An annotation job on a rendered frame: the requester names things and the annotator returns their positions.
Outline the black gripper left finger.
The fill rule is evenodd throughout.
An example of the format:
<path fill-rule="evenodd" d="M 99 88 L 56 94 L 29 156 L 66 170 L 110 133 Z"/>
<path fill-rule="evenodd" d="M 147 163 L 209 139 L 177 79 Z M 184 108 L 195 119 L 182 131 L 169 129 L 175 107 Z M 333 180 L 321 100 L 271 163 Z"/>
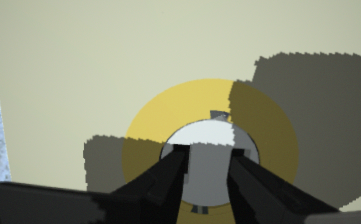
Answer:
<path fill-rule="evenodd" d="M 0 181 L 0 224 L 176 224 L 186 148 L 111 193 Z"/>

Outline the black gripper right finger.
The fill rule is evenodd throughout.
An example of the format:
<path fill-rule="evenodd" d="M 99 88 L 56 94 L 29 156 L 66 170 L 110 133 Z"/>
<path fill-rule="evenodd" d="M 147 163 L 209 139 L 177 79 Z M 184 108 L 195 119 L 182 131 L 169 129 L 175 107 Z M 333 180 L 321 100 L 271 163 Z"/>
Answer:
<path fill-rule="evenodd" d="M 226 182 L 235 224 L 361 224 L 361 211 L 327 205 L 236 151 Z"/>

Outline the white cylinder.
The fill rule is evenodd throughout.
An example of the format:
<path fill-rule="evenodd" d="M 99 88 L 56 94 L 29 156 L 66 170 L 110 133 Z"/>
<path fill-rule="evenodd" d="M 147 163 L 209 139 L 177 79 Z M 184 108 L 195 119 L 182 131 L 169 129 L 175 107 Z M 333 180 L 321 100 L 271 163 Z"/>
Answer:
<path fill-rule="evenodd" d="M 239 126 L 223 111 L 210 110 L 211 119 L 188 123 L 176 130 L 163 145 L 161 159 L 176 147 L 186 148 L 183 201 L 216 206 L 230 202 L 227 172 L 232 151 L 259 164 L 257 149 Z"/>

